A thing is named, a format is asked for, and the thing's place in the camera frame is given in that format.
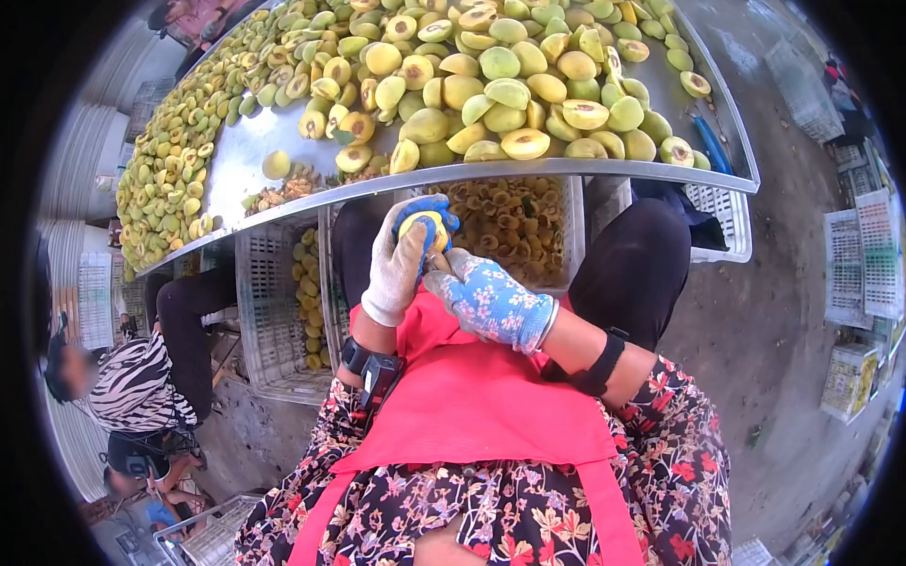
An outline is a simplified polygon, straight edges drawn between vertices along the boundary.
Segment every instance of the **floral dress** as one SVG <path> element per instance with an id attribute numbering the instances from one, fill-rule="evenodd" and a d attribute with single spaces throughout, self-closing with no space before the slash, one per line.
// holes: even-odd
<path id="1" fill-rule="evenodd" d="M 282 565 L 328 469 L 364 438 L 357 389 L 334 379 L 299 466 L 236 534 L 236 562 Z M 730 564 L 729 457 L 718 416 L 691 376 L 660 358 L 635 398 L 600 404 L 619 455 L 613 473 L 647 564 Z M 494 460 L 359 472 L 334 512 L 318 563 L 411 564 L 415 541 L 462 515 L 458 542 L 490 564 L 603 564 L 571 465 Z"/>

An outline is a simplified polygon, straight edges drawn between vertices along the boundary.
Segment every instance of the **blue handle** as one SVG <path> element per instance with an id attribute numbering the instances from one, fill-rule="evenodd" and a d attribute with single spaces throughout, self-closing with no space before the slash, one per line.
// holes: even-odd
<path id="1" fill-rule="evenodd" d="M 694 116 L 692 119 L 699 128 L 701 138 L 705 140 L 705 147 L 708 149 L 708 154 L 710 154 L 711 160 L 714 162 L 714 169 L 718 173 L 733 175 L 733 169 L 730 168 L 729 159 L 727 159 L 724 149 L 720 147 L 720 141 L 715 137 L 714 132 L 711 131 L 711 127 L 700 116 Z"/>

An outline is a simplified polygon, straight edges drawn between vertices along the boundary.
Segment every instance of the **striped shirt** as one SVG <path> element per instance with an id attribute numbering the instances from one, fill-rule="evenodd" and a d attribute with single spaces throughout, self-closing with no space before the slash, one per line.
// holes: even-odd
<path id="1" fill-rule="evenodd" d="M 195 425 L 195 409 L 168 380 L 171 366 L 160 332 L 130 340 L 101 361 L 98 383 L 81 401 L 107 430 L 145 432 L 182 422 Z"/>

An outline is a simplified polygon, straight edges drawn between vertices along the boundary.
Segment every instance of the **red apron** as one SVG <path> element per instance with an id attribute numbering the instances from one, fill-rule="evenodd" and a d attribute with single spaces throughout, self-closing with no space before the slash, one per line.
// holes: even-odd
<path id="1" fill-rule="evenodd" d="M 358 313 L 356 307 L 352 316 Z M 547 357 L 462 331 L 419 288 L 397 329 L 409 366 L 361 445 L 331 466 L 336 477 L 308 513 L 287 566 L 315 564 L 333 511 L 357 473 L 395 464 L 540 460 L 575 466 L 605 564 L 641 565 L 639 541 L 608 460 L 617 455 L 594 399 L 544 383 Z"/>

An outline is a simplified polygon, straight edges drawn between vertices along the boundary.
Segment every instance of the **glove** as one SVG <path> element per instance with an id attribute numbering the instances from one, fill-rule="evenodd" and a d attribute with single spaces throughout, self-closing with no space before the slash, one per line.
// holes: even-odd
<path id="1" fill-rule="evenodd" d="M 497 262 L 464 249 L 453 248 L 444 257 L 453 274 L 427 273 L 425 288 L 459 318 L 462 330 L 524 354 L 535 352 L 545 327 L 553 323 L 554 297 L 531 293 Z"/>
<path id="2" fill-rule="evenodd" d="M 402 324 L 421 280 L 425 253 L 437 233 L 432 221 L 418 218 L 397 244 L 400 225 L 418 212 L 434 211 L 440 214 L 447 230 L 453 232 L 459 228 L 459 219 L 447 211 L 448 204 L 447 196 L 442 194 L 415 197 L 397 204 L 384 217 L 371 247 L 371 284 L 361 295 L 361 308 L 378 324 Z"/>

